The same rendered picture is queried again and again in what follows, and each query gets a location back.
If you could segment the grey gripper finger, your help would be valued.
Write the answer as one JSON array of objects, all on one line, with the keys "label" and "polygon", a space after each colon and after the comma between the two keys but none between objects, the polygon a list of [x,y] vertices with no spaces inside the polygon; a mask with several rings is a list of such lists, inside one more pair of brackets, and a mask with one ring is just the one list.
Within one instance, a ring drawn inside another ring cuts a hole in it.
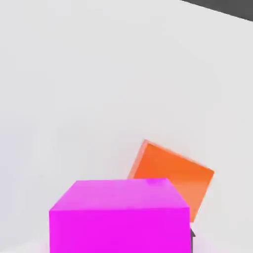
[{"label": "grey gripper finger", "polygon": [[214,253],[214,245],[210,236],[197,227],[192,227],[191,230],[194,233],[191,239],[191,253]]}]

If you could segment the small magenta cube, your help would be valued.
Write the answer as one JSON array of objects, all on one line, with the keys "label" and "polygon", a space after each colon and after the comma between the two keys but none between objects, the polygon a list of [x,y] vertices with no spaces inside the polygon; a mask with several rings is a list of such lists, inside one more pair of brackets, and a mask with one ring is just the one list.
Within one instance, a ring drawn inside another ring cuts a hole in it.
[{"label": "small magenta cube", "polygon": [[166,178],[80,180],[49,210],[49,252],[191,253],[190,230]]}]

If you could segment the small orange cube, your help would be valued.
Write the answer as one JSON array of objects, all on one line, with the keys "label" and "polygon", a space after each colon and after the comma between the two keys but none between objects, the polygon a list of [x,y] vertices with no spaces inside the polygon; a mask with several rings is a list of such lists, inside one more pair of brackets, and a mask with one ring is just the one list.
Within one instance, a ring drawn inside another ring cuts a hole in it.
[{"label": "small orange cube", "polygon": [[128,178],[168,178],[189,205],[194,222],[213,175],[212,169],[144,140]]}]

